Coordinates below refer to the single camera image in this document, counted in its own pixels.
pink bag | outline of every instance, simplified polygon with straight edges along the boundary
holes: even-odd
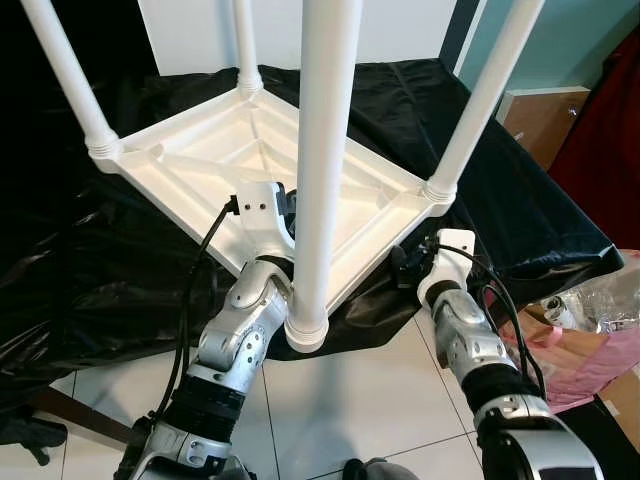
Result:
[[[597,334],[546,325],[526,309],[518,314],[522,334],[542,369],[554,413],[587,403],[616,377],[640,362],[640,328]],[[511,323],[500,328],[519,363]],[[529,367],[531,378],[535,378]]]

black plastic sheet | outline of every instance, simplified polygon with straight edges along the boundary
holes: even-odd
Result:
[[[297,105],[299,73],[261,67],[265,88]],[[116,131],[126,135],[235,86],[237,71],[105,79],[96,84]],[[197,245],[118,176],[101,174],[58,91],[41,94],[24,118],[43,141],[2,178],[0,408],[68,372],[170,350],[179,299]],[[428,178],[468,98],[437,60],[358,65],[348,134]],[[516,303],[526,303],[621,266],[611,242],[496,122],[485,130],[443,218],[403,242],[472,228]],[[220,308],[232,276],[200,271],[192,337]],[[316,355],[386,343],[418,308],[383,262],[330,318]],[[301,356],[278,332],[276,359]]]

